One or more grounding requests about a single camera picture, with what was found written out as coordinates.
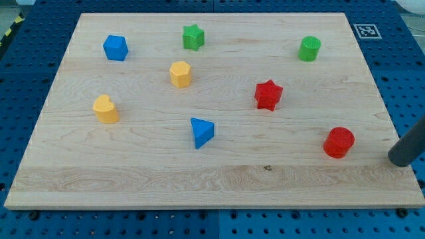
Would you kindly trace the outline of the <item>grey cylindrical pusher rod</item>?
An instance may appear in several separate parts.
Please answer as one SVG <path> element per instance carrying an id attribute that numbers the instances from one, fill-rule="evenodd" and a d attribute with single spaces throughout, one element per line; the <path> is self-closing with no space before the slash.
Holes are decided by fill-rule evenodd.
<path id="1" fill-rule="evenodd" d="M 407 167 L 424 152 L 424 116 L 422 116 L 388 151 L 389 161 Z"/>

